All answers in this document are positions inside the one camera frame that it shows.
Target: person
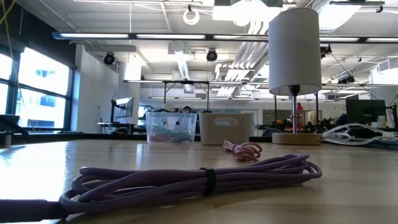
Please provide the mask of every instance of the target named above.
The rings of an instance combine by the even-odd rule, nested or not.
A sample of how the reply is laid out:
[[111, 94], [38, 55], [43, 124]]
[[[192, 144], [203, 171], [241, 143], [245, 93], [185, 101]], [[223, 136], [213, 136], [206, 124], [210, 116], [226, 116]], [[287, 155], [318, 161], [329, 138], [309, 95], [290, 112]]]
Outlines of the person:
[[346, 124], [346, 123], [348, 123], [347, 114], [342, 114], [342, 115], [338, 118], [338, 120], [337, 120], [337, 122], [336, 122], [337, 126], [344, 125], [344, 124]]
[[192, 113], [192, 108], [189, 106], [184, 107], [184, 109], [182, 110], [183, 113]]

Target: red object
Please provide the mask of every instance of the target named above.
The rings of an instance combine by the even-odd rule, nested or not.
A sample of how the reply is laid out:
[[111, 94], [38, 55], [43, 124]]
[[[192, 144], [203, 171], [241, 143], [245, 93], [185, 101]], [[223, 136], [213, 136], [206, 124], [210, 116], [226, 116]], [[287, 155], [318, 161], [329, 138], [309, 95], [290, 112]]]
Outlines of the red object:
[[302, 111], [304, 108], [301, 106], [301, 103], [297, 103], [297, 111]]
[[238, 145], [230, 140], [225, 140], [223, 146], [228, 152], [235, 154], [238, 161], [256, 161], [262, 152], [261, 146], [253, 142]]

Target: lamp base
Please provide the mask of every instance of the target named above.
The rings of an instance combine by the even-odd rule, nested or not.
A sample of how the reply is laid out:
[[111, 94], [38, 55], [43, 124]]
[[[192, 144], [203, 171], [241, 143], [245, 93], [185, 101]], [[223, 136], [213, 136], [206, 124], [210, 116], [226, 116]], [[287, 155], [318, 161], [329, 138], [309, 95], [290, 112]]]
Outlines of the lamp base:
[[273, 133], [272, 143], [296, 146], [318, 146], [321, 144], [321, 136], [319, 134], [307, 133]]

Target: white lamp shade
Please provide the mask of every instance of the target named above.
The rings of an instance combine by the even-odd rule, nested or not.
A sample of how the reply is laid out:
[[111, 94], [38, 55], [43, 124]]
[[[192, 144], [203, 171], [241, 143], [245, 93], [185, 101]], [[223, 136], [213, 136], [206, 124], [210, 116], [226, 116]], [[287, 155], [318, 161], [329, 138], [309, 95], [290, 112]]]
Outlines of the white lamp shade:
[[269, 24], [269, 92], [291, 95], [291, 85], [300, 85], [298, 95], [322, 88], [319, 21], [313, 9], [287, 10]]

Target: wooden table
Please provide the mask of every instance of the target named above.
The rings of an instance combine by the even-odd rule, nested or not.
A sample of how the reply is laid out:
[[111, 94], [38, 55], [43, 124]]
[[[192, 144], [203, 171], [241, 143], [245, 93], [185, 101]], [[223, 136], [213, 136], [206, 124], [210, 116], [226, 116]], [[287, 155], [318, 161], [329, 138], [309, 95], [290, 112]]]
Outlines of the wooden table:
[[[321, 179], [298, 187], [215, 195], [167, 208], [124, 209], [69, 218], [70, 223], [397, 223], [398, 152], [322, 145], [262, 144], [261, 159], [311, 155]], [[81, 140], [0, 151], [0, 198], [58, 200], [82, 166], [197, 169], [243, 166], [222, 147]]]

